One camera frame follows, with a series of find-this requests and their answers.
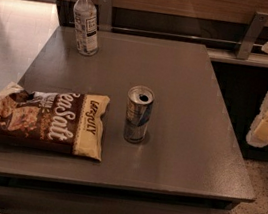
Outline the clear plastic water bottle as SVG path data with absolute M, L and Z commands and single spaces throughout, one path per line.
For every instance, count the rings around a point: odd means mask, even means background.
M 97 40 L 97 9 L 91 0 L 77 0 L 74 4 L 74 25 L 77 50 L 84 56 L 92 56 L 99 50 Z

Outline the grey drawer cabinet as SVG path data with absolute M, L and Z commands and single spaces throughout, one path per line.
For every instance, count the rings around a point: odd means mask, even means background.
M 101 32 L 75 50 L 58 28 L 21 79 L 42 92 L 106 95 L 102 159 L 0 145 L 4 214 L 230 214 L 254 200 L 251 181 L 205 47 Z M 155 96 L 146 136 L 123 137 L 128 91 Z

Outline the silver blue drink can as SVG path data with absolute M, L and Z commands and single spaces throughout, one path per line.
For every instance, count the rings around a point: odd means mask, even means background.
M 130 143 L 139 143 L 146 136 L 151 118 L 154 92 L 145 86 L 134 86 L 128 91 L 123 137 Z

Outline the brown sea salt chip bag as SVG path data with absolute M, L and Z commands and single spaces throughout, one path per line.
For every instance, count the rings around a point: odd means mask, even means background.
M 0 144 L 101 160 L 102 115 L 110 99 L 81 93 L 0 92 Z

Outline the horizontal metal rail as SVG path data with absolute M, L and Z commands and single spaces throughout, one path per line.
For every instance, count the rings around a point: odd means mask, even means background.
M 97 25 L 99 31 L 109 31 L 111 33 L 117 34 L 130 34 L 136 36 L 143 36 L 155 39 L 168 39 L 174 41 L 181 41 L 187 43 L 200 43 L 206 45 L 207 48 L 225 50 L 225 51 L 235 51 L 241 47 L 240 42 L 235 42 L 226 39 L 213 39 L 207 37 L 200 37 L 188 34 L 181 34 L 169 31 L 162 31 L 144 27 L 137 27 L 125 24 L 111 24 L 111 25 Z

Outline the right metal bracket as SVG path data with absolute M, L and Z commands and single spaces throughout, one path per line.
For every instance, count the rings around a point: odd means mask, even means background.
M 254 43 L 256 39 L 260 36 L 263 27 L 268 21 L 268 14 L 265 12 L 256 12 L 254 17 L 251 19 L 251 22 L 246 29 L 245 35 L 242 37 L 242 40 L 238 43 L 237 48 L 235 49 L 235 56 L 237 59 L 247 60 L 249 55 L 252 52 Z

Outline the metal bracket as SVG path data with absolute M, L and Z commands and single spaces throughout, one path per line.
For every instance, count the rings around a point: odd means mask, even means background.
M 112 0 L 98 0 L 99 8 L 99 29 L 110 32 L 112 30 Z
M 238 43 L 237 48 L 235 49 L 235 56 L 237 59 L 247 60 L 249 55 L 252 52 L 254 43 L 256 39 L 260 36 L 263 27 L 268 21 L 268 14 L 265 12 L 256 12 L 254 17 L 251 19 L 251 22 L 246 29 L 245 35 L 242 37 L 242 40 Z

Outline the left metal bracket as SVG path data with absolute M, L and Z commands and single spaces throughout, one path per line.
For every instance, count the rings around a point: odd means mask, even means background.
M 99 29 L 110 32 L 112 30 L 112 0 L 98 0 L 99 8 Z

